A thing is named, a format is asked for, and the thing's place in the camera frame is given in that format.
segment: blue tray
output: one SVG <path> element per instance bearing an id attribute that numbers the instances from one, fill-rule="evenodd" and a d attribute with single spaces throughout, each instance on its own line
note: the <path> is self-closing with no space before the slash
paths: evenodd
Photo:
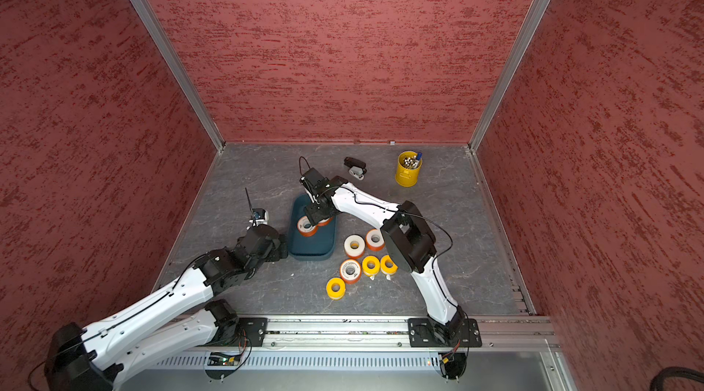
<path id="1" fill-rule="evenodd" d="M 333 217 L 325 226 L 318 226 L 318 231 L 312 237 L 303 237 L 296 228 L 298 219 L 305 215 L 304 208 L 311 204 L 307 194 L 299 195 L 291 208 L 291 223 L 289 234 L 289 255 L 301 262 L 321 262 L 330 258 L 335 246 L 335 229 L 337 217 Z"/>

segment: black cable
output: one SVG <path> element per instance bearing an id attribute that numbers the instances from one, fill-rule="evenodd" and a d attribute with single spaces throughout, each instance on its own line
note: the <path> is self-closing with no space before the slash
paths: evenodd
<path id="1" fill-rule="evenodd" d="M 304 175 L 304 170 L 301 168 L 301 159 L 305 160 L 305 164 L 308 165 L 309 170 L 311 169 L 311 165 L 308 163 L 308 159 L 306 159 L 305 157 L 300 156 L 298 158 L 298 172 L 301 173 L 301 175 Z"/>
<path id="2" fill-rule="evenodd" d="M 243 366 L 245 363 L 247 363 L 247 361 L 249 360 L 250 356 L 252 355 L 252 341 L 251 341 L 251 340 L 249 339 L 249 337 L 247 336 L 247 333 L 244 333 L 244 338 L 249 342 L 249 353 L 247 353 L 247 357 L 246 357 L 244 360 L 242 360 L 242 355 L 240 356 L 240 362 L 239 362 L 239 364 L 237 365 L 237 368 L 234 369 L 233 373 L 235 373 L 235 372 L 237 372 L 237 370 L 241 369 L 242 366 Z"/>
<path id="3" fill-rule="evenodd" d="M 683 366 L 668 366 L 662 369 L 651 381 L 650 391 L 663 391 L 664 380 L 667 378 L 683 378 L 704 383 L 704 374 Z"/>
<path id="4" fill-rule="evenodd" d="M 350 188 L 345 187 L 345 186 L 329 187 L 329 188 L 327 188 L 325 191 L 323 191 L 322 193 L 320 193 L 320 195 L 323 195 L 324 193 L 326 193 L 326 192 L 328 192 L 328 191 L 330 191 L 330 190 L 333 190 L 333 189 L 337 189 L 337 188 L 339 188 L 339 187 L 341 187 L 341 188 L 343 188 L 343 189 L 346 189 L 347 191 L 349 191 L 350 193 L 352 193 L 352 198 L 354 199 L 354 202 L 357 203 L 357 204 L 362 204 L 362 205 L 366 204 L 366 205 L 370 205 L 370 206 L 376 206 L 377 208 L 380 208 L 380 209 L 383 209 L 383 210 L 389 211 L 389 212 L 400 212 L 400 211 L 398 211 L 398 210 L 393 210 L 393 209 L 385 208 L 385 207 L 380 206 L 380 205 L 378 205 L 378 204 L 376 204 L 376 203 L 358 202 L 358 201 L 357 201 L 357 193 L 355 193 L 355 192 L 352 191 Z M 401 215 L 408 215 L 408 216 L 411 216 L 411 217 L 417 217 L 418 219 L 423 219 L 423 220 L 426 220 L 426 221 L 429 222 L 429 223 L 434 224 L 436 228 L 438 228 L 438 229 L 442 230 L 443 232 L 445 232 L 445 235 L 447 235 L 447 238 L 450 239 L 450 245 L 448 246 L 448 248 L 445 249 L 444 251 L 440 252 L 439 254 L 435 255 L 435 260 L 433 261 L 433 278 L 435 278 L 435 282 L 436 282 L 437 285 L 438 285 L 438 289 L 440 289 L 440 293 L 442 293 L 442 295 L 443 295 L 443 297 L 445 298 L 445 300 L 446 300 L 447 302 L 449 302 L 453 307 L 459 307 L 457 304 L 453 304 L 453 302 L 452 302 L 449 298 L 447 298 L 447 295 L 445 294 L 445 291 L 442 289 L 442 285 L 440 284 L 440 280 L 438 279 L 438 276 L 435 274 L 435 269 L 437 268 L 437 261 L 438 261 L 438 258 L 440 258 L 440 256 L 443 255 L 443 254 L 444 254 L 445 252 L 447 252 L 448 250 L 452 249 L 452 246 L 454 245 L 454 242 L 453 242 L 453 240 L 452 240 L 452 236 L 451 236 L 450 233 L 449 233 L 447 230 L 445 230 L 442 226 L 440 226 L 439 224 L 437 224 L 436 222 L 434 222 L 434 221 L 431 220 L 431 219 L 426 219 L 426 218 L 425 218 L 424 216 L 422 216 L 422 215 L 416 215 L 416 214 L 414 214 L 414 213 L 409 213 L 409 212 L 400 212 L 400 213 L 401 213 Z"/>
<path id="5" fill-rule="evenodd" d="M 27 385 L 30 386 L 30 389 L 31 389 L 32 391 L 40 391 L 40 390 L 38 390 L 37 388 L 35 388 L 34 385 L 32 385 L 32 374 L 34 374 L 34 372 L 35 372 L 40 366 L 44 365 L 44 362 L 46 362 L 46 361 L 41 361 L 40 364 L 37 365 L 35 368 L 33 368 L 33 369 L 30 371 L 30 373 L 27 375 Z"/>
<path id="6" fill-rule="evenodd" d="M 165 293 L 162 297 L 160 297 L 160 298 L 157 299 L 156 301 L 152 302 L 150 305 L 146 306 L 145 308 L 142 308 L 141 310 L 137 311 L 137 312 L 136 312 L 135 314 L 133 314 L 132 316 L 128 316 L 127 318 L 122 319 L 122 320 L 121 320 L 120 322 L 118 322 L 117 324 L 112 325 L 111 327 L 108 327 L 107 329 L 105 329 L 105 330 L 103 330 L 103 331 L 101 331 L 101 332 L 99 332 L 99 333 L 96 333 L 96 334 L 94 334 L 94 335 L 92 335 L 92 336 L 90 336 L 90 337 L 88 337 L 88 338 L 86 338 L 86 339 L 81 339 L 81 342 L 76 343 L 76 344 L 72 345 L 71 347 L 68 347 L 68 348 L 66 348 L 66 349 L 64 349 L 64 350 L 59 351 L 58 353 L 56 353 L 55 355 L 53 355 L 51 358 L 52 358 L 52 359 L 53 359 L 53 358 L 56 358 L 56 357 L 58 357 L 59 355 L 64 354 L 64 353 L 66 353 L 67 351 L 71 351 L 71 350 L 73 350 L 75 347 L 78 347 L 79 345 L 88 342 L 89 340 L 95 339 L 96 337 L 98 337 L 98 336 L 100 336 L 101 334 L 103 334 L 103 332 L 108 332 L 108 331 L 112 330 L 113 328 L 115 328 L 115 327 L 117 327 L 117 326 L 119 326 L 119 325 L 124 324 L 125 322 L 127 322 L 127 321 L 129 321 L 130 319 L 134 318 L 135 316 L 139 315 L 140 313 L 142 313 L 142 312 L 145 311 L 146 309 L 148 309 L 148 308 L 154 306 L 154 304 L 156 304 L 156 303 L 159 302 L 160 300 L 166 298 L 167 296 L 173 295 L 173 291 L 175 290 L 175 288 L 176 288 L 176 286 L 178 285 L 179 281 L 181 281 L 181 278 L 183 278 L 183 275 L 186 274 L 186 271 L 188 271 L 188 269 L 191 267 L 191 265 L 192 265 L 193 263 L 195 263 L 196 260 L 198 260 L 198 258 L 201 258 L 202 256 L 205 256 L 205 255 L 207 255 L 207 253 L 205 253 L 205 254 L 200 254 L 200 255 L 196 256 L 195 258 L 193 258 L 190 263 L 188 263 L 188 266 L 186 266 L 186 268 L 183 269 L 183 272 L 181 272 L 181 274 L 179 275 L 179 277 L 176 278 L 176 282 L 174 282 L 174 286 L 173 286 L 172 289 L 171 289 L 171 293 Z M 41 363 L 40 363 L 39 365 L 37 365 L 35 368 L 33 368 L 33 369 L 30 371 L 30 373 L 27 375 L 27 384 L 30 386 L 30 388 L 32 389 L 32 391 L 39 391 L 37 388 L 35 388 L 35 387 L 32 385 L 32 374 L 33 374 L 40 366 L 44 365 L 44 363 L 45 363 L 47 360 L 48 360 L 48 359 L 41 361 Z"/>
<path id="7" fill-rule="evenodd" d="M 467 319 L 467 325 L 470 324 L 470 316 L 467 315 L 467 312 L 462 310 L 462 314 L 465 315 L 465 318 Z M 465 355 L 465 365 L 462 367 L 462 373 L 460 373 L 460 376 L 465 373 L 465 370 L 467 369 L 467 359 L 470 357 L 470 345 L 467 344 L 467 354 Z"/>

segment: antenna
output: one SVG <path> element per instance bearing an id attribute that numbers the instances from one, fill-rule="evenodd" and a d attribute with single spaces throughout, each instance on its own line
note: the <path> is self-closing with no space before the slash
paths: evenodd
<path id="1" fill-rule="evenodd" d="M 252 226 L 257 225 L 257 217 L 254 214 L 254 208 L 252 208 L 252 202 L 249 199 L 249 193 L 247 192 L 247 188 L 244 188 L 244 193 L 247 194 L 247 204 L 249 205 L 249 212 L 251 213 L 252 216 Z"/>

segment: white tape roll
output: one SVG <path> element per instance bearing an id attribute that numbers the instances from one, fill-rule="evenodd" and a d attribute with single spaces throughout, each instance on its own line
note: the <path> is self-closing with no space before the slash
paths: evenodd
<path id="1" fill-rule="evenodd" d="M 345 240 L 345 253 L 350 258 L 359 258 L 364 253 L 364 238 L 359 235 L 350 235 Z"/>
<path id="2" fill-rule="evenodd" d="M 362 266 L 355 259 L 346 259 L 340 265 L 340 278 L 345 284 L 354 284 L 362 276 Z"/>

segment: gray marble floor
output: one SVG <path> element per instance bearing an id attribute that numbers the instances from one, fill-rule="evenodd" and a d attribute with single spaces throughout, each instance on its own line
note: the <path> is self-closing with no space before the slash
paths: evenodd
<path id="1" fill-rule="evenodd" d="M 423 153 L 418 184 L 409 188 L 393 179 L 396 158 L 407 149 Z M 383 200 L 415 203 L 424 216 L 452 234 L 454 247 L 439 259 L 439 266 L 463 309 L 470 315 L 517 313 L 463 147 L 227 145 L 159 282 L 178 276 L 184 264 L 202 252 L 233 245 L 237 237 L 244 235 L 249 218 L 245 187 L 254 207 L 269 211 L 269 224 L 286 233 L 292 203 L 304 193 L 298 182 L 299 156 L 306 157 L 322 175 L 349 178 L 361 190 Z M 347 174 L 345 156 L 367 163 L 363 181 L 354 181 Z M 338 276 L 339 266 L 346 258 L 344 239 L 352 234 L 364 236 L 369 229 L 362 220 L 341 214 L 330 259 L 299 262 L 289 257 L 265 263 L 251 280 L 221 297 L 245 314 L 425 314 L 425 303 L 408 273 L 399 273 L 391 281 L 383 276 L 374 280 L 363 276 L 347 286 L 339 301 L 327 296 L 327 281 Z M 439 230 L 435 234 L 436 247 L 445 249 L 449 245 L 447 237 Z M 374 252 L 379 258 L 385 254 L 385 249 Z"/>

